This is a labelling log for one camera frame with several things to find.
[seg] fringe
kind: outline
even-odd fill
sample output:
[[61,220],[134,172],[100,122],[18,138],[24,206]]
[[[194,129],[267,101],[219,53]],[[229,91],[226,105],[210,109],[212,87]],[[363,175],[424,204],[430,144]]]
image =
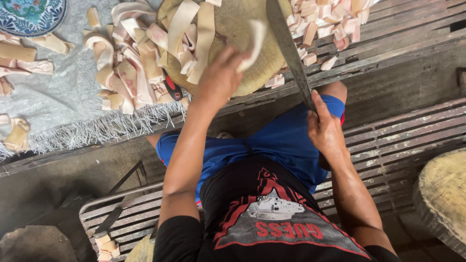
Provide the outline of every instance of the fringe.
[[[54,150],[73,150],[86,145],[105,143],[112,139],[121,140],[121,136],[137,134],[138,136],[153,133],[152,125],[168,120],[186,110],[180,102],[146,105],[135,111],[134,115],[125,115],[121,111],[113,111],[86,120],[59,125],[47,130],[28,135],[30,150],[45,154]],[[15,153],[0,143],[0,162]]]

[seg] graphic print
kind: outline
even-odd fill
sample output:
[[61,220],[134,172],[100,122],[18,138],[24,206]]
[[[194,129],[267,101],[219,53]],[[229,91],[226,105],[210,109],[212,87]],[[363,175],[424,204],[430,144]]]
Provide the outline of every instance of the graphic print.
[[232,244],[307,243],[338,248],[370,259],[354,239],[308,207],[305,198],[288,187],[293,196],[290,198],[287,190],[277,183],[275,174],[263,168],[258,180],[259,196],[232,202],[230,212],[221,223],[221,232],[214,237],[215,249]]

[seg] blue shorts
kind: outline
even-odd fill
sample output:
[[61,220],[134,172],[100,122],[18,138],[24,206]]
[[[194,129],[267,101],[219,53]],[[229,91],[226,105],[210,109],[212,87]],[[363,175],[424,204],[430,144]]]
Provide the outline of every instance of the blue shorts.
[[[340,119],[345,110],[344,103],[332,96],[322,95],[331,114]],[[301,103],[279,115],[257,133],[246,139],[219,139],[207,137],[202,174],[196,190],[196,202],[200,203],[199,191],[207,179],[222,167],[246,159],[252,153],[270,158],[287,168],[311,193],[315,186],[327,177],[327,171],[318,164],[319,151],[308,137],[308,110]],[[180,132],[162,135],[156,150],[165,166],[170,162]]]

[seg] hand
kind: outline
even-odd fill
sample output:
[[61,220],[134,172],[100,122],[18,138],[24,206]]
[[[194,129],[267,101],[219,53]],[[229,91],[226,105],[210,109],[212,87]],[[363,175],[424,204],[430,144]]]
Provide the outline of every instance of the hand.
[[312,101],[314,101],[317,113],[308,111],[309,138],[330,165],[338,163],[342,157],[349,156],[341,121],[338,117],[330,114],[327,105],[316,90],[312,90]]
[[238,73],[237,68],[248,56],[250,54],[241,54],[236,47],[223,49],[202,74],[193,103],[212,113],[213,117],[236,92],[244,75]]

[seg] left hand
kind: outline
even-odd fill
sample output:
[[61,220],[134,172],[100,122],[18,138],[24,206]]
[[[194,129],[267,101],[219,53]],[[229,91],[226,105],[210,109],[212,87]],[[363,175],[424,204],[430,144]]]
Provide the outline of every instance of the left hand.
[[242,54],[236,47],[226,47],[217,59],[205,69],[192,103],[214,116],[236,92],[243,73],[238,73],[240,63],[250,54]]

